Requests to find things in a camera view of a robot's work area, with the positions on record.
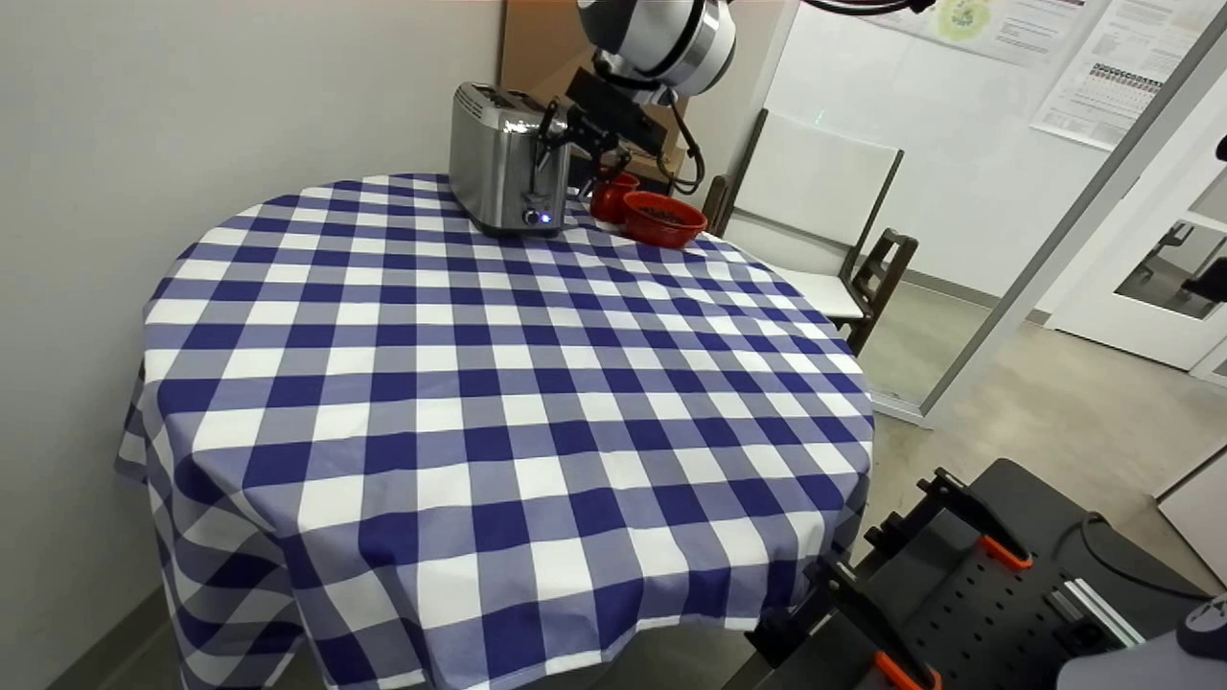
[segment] blue and white checkered tablecloth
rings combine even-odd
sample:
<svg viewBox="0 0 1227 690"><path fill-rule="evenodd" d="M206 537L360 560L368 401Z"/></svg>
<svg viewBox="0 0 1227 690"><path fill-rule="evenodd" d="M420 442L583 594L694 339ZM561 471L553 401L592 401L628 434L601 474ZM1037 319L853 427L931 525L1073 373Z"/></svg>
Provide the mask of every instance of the blue and white checkered tablecloth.
<svg viewBox="0 0 1227 690"><path fill-rule="evenodd" d="M206 231L145 316L151 485L188 686L522 686L638 629L752 629L855 530L869 399L717 239L472 231L444 178Z"/></svg>

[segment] silver toaster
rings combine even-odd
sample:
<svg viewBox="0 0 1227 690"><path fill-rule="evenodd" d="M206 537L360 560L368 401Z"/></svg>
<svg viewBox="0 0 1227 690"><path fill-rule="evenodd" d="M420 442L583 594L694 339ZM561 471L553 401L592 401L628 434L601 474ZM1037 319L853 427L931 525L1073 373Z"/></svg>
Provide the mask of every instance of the silver toaster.
<svg viewBox="0 0 1227 690"><path fill-rule="evenodd" d="M519 93L457 88L448 172L481 231L556 232L563 227L570 149L544 137L541 120L544 112Z"/></svg>

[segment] gray floor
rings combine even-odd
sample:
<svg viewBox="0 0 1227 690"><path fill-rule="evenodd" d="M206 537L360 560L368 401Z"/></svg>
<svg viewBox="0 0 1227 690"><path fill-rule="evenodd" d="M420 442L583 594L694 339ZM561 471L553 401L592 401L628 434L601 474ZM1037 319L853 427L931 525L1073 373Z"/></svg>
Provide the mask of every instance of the gray floor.
<svg viewBox="0 0 1227 690"><path fill-rule="evenodd" d="M910 293L895 330L876 335L867 368L898 368L907 386L926 385L951 347L960 347L977 308L951 295ZM916 501L916 480L931 466L977 474L999 457L1029 462L1073 501L1101 510L1121 531L1152 549L1194 584L1220 592L1184 539L1160 516L1155 494L1178 471L1227 442L1227 386L1195 385L1183 373L1098 347L1064 335L1029 327L1000 364L965 396L954 416L937 428L913 428L882 416L876 437L880 471L869 482L867 525ZM581 686L726 686L747 661L747 645L720 629L648 632L609 667L541 681L544 690ZM177 686L173 639L155 635L115 671L104 690ZM319 675L301 661L284 690L316 690Z"/></svg>

